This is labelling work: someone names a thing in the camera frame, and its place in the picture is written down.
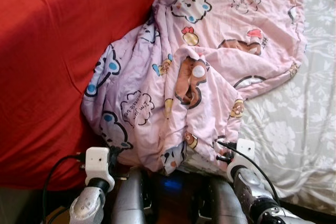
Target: wire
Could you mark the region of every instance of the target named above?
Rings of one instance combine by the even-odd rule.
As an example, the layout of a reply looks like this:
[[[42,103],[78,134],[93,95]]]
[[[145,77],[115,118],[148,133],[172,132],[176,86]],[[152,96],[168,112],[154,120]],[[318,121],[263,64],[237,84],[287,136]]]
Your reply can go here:
[[[52,224],[52,222],[61,214],[63,214],[64,212],[68,211],[68,209],[70,208],[70,206],[59,210],[57,213],[54,214],[54,216],[52,216],[52,218],[49,220],[48,224]]]
[[[69,155],[69,156],[65,156],[63,158],[61,158],[59,161],[57,161],[57,163],[51,168],[48,177],[44,183],[43,186],[43,193],[42,193],[42,217],[43,217],[43,224],[47,224],[47,187],[50,181],[50,178],[53,174],[53,172],[56,170],[56,168],[64,161],[67,159],[78,159],[80,158],[79,155]]]
[[[261,168],[252,160],[250,159],[248,156],[246,156],[245,154],[241,153],[240,151],[236,150],[235,148],[232,148],[231,146],[229,146],[228,144],[226,143],[223,143],[223,142],[220,142],[220,141],[217,141],[218,144],[238,153],[239,155],[243,156],[244,158],[246,158],[247,160],[249,160],[259,171],[260,173],[263,175],[263,177],[267,180],[268,184],[270,185],[272,191],[273,191],[273,194],[274,194],[274,197],[275,197],[275,201],[277,202],[277,204],[280,206],[280,201],[279,201],[279,197],[278,197],[278,194],[277,192],[275,191],[275,188],[272,184],[272,182],[269,180],[269,178],[267,177],[267,175],[263,172],[263,170],[261,170]]]

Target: red fabric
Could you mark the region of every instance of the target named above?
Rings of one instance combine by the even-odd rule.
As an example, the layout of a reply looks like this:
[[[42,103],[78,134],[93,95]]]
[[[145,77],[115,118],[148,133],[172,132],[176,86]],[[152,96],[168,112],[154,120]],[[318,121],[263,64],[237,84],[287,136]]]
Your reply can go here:
[[[153,0],[0,0],[0,186],[42,188],[61,157],[99,145],[80,113],[106,46]],[[65,161],[49,189],[83,185]]]

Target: cartoon print blanket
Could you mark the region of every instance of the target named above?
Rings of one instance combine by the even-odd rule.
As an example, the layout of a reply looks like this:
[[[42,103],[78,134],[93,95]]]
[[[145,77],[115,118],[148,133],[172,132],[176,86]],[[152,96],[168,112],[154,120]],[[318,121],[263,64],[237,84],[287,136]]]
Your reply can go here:
[[[221,169],[244,101],[289,80],[304,54],[302,0],[155,0],[110,44],[82,110],[119,161],[174,171],[194,148]]]

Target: brown bear print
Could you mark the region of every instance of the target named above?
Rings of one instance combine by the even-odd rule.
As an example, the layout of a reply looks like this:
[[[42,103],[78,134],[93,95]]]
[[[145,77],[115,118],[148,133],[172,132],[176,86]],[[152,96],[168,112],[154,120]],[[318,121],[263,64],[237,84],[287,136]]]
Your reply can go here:
[[[196,61],[187,56],[181,64],[178,75],[175,96],[182,104],[189,104],[189,109],[192,109],[202,100],[201,91],[197,86],[206,82],[206,64],[201,59]]]
[[[244,52],[249,52],[253,55],[261,55],[261,45],[258,42],[252,42],[250,44],[237,40],[237,39],[224,39],[218,48],[236,48]]]

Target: mattress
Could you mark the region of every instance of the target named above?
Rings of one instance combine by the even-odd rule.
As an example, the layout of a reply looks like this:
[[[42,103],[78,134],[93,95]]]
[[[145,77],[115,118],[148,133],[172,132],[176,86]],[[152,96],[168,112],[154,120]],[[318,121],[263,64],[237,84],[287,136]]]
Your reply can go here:
[[[240,137],[279,197],[336,215],[335,0],[305,0],[306,56],[296,76],[245,102]],[[191,148],[185,172],[222,174]]]

